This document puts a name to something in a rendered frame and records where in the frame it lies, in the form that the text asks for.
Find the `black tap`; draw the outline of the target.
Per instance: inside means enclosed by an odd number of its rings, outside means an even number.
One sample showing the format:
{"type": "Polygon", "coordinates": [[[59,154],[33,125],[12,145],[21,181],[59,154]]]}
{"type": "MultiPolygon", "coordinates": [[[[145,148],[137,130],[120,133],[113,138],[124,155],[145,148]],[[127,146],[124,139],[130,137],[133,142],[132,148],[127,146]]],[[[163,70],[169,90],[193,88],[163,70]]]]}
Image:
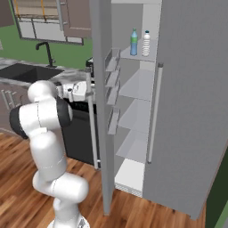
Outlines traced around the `black tap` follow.
{"type": "Polygon", "coordinates": [[[57,68],[57,66],[54,66],[53,64],[55,63],[55,59],[52,58],[52,55],[51,55],[51,50],[50,50],[50,45],[48,44],[48,42],[40,42],[38,44],[36,44],[36,50],[38,51],[39,48],[41,46],[45,46],[46,48],[46,52],[47,52],[47,58],[48,58],[48,64],[46,65],[47,68],[57,68]]]}

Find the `white water bottle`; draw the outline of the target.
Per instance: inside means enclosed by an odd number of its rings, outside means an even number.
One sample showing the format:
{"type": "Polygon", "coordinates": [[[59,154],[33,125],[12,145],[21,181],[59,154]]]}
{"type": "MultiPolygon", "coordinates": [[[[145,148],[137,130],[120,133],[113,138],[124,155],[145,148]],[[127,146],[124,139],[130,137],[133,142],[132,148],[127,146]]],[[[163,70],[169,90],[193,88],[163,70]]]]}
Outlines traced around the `white water bottle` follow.
{"type": "Polygon", "coordinates": [[[150,31],[146,30],[142,39],[142,56],[148,56],[150,54],[151,36],[150,31]]]}

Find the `window with blinds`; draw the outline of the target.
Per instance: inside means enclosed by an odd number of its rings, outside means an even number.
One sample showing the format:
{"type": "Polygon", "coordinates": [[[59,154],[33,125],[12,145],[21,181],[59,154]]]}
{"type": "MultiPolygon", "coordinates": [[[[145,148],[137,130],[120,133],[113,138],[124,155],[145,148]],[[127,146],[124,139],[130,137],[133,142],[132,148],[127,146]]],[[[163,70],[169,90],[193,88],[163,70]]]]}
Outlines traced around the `window with blinds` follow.
{"type": "Polygon", "coordinates": [[[83,45],[82,37],[64,34],[61,7],[66,0],[9,0],[21,39],[83,45]]]}

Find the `blue water bottle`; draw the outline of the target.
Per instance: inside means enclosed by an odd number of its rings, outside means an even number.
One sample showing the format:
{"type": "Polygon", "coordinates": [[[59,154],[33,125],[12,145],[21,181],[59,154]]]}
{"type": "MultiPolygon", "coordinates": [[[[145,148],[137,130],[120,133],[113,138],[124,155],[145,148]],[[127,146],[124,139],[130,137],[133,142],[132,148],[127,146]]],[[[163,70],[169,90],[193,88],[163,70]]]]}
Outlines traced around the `blue water bottle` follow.
{"type": "Polygon", "coordinates": [[[137,36],[136,28],[133,28],[133,32],[130,37],[130,54],[133,56],[137,55],[137,44],[138,44],[138,36],[137,36]]]}

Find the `grey freezer door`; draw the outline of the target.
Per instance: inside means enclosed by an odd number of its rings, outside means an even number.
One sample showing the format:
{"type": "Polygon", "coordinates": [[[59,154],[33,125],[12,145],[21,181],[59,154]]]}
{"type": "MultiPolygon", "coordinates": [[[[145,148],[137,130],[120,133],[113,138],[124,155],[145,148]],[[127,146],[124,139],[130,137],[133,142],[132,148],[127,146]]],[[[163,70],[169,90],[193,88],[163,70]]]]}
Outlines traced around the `grey freezer door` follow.
{"type": "Polygon", "coordinates": [[[110,214],[114,190],[114,136],[108,134],[112,107],[106,102],[106,57],[112,48],[111,0],[90,0],[95,99],[102,171],[103,214],[110,214]]]}

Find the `black dishwasher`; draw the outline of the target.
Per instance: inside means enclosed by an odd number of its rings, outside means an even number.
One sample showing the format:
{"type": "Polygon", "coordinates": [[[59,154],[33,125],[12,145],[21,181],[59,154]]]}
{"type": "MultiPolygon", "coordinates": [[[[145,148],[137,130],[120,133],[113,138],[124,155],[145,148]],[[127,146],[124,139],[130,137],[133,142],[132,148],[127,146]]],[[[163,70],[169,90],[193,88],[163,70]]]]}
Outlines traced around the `black dishwasher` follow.
{"type": "Polygon", "coordinates": [[[73,119],[62,131],[66,154],[71,159],[93,165],[94,155],[87,102],[66,102],[73,111],[73,119]]]}

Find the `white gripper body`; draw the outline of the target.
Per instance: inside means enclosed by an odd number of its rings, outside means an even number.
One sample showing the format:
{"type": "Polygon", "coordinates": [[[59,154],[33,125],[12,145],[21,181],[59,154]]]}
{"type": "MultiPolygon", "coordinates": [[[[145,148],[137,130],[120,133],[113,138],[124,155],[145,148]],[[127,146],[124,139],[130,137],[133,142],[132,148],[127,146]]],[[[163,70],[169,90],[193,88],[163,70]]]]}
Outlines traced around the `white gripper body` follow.
{"type": "Polygon", "coordinates": [[[86,81],[63,85],[63,97],[70,102],[82,102],[86,99],[86,81]]]}

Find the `brown wall cupboard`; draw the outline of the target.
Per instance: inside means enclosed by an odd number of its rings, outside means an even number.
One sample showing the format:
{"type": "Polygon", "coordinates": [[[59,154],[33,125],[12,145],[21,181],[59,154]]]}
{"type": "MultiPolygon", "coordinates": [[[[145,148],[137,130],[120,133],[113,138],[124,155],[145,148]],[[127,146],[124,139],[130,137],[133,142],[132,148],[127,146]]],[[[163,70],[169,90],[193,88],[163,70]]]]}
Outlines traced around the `brown wall cupboard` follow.
{"type": "Polygon", "coordinates": [[[91,36],[89,0],[60,0],[60,7],[66,37],[91,36]]]}

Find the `grey fridge door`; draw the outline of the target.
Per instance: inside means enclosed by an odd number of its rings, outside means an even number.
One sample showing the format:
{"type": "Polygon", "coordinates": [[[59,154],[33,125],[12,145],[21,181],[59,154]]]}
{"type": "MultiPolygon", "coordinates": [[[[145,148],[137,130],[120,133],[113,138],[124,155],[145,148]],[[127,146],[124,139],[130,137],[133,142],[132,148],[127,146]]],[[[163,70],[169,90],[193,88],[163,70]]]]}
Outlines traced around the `grey fridge door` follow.
{"type": "Polygon", "coordinates": [[[160,62],[142,195],[197,219],[228,147],[228,0],[162,0],[151,125],[160,62]]]}

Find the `black sink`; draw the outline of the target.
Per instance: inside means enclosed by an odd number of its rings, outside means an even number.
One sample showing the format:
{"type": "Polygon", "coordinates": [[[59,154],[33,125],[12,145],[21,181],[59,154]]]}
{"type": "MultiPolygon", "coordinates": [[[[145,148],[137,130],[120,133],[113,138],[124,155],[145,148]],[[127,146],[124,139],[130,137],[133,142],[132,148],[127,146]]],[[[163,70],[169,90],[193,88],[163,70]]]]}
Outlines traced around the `black sink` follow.
{"type": "Polygon", "coordinates": [[[49,80],[62,73],[61,69],[15,63],[12,66],[0,69],[0,77],[26,83],[35,83],[37,80],[49,80]]]}

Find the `grey fridge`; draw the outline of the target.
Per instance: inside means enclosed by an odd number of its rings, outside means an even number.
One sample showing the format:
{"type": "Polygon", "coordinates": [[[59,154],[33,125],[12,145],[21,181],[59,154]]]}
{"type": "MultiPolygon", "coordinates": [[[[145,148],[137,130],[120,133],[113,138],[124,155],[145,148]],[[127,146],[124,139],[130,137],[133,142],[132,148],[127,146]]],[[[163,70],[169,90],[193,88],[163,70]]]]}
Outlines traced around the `grey fridge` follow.
{"type": "Polygon", "coordinates": [[[197,219],[228,148],[228,0],[112,0],[116,188],[197,219]]]}

